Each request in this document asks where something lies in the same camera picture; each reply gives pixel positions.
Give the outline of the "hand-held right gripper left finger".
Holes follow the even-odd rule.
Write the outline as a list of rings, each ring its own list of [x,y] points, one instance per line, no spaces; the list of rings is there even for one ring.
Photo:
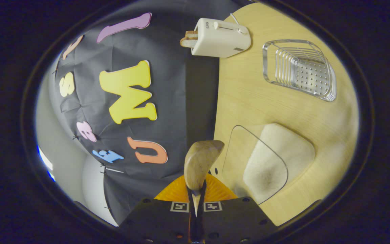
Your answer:
[[[142,198],[119,226],[130,244],[189,244],[194,211],[184,176],[154,198]]]

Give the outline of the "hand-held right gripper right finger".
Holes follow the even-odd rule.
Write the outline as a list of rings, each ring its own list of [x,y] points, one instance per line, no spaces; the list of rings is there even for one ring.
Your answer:
[[[207,174],[198,216],[206,244],[253,244],[269,238],[278,227],[249,196],[237,197]]]

